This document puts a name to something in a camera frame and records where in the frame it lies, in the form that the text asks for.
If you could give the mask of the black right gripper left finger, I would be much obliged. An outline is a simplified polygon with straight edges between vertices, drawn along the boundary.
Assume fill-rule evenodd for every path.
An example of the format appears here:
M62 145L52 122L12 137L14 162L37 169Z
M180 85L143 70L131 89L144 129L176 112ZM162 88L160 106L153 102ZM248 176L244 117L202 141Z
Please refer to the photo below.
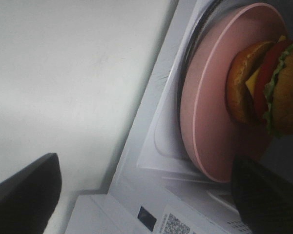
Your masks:
M42 234L62 190L56 153L41 156L0 183L0 234Z

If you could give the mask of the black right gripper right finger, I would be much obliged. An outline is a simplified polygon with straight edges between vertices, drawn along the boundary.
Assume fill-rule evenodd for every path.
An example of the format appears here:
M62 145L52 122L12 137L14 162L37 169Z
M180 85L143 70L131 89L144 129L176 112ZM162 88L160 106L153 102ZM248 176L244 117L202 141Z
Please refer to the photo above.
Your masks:
M258 162L233 160L231 195L241 220L254 234L293 234L293 184Z

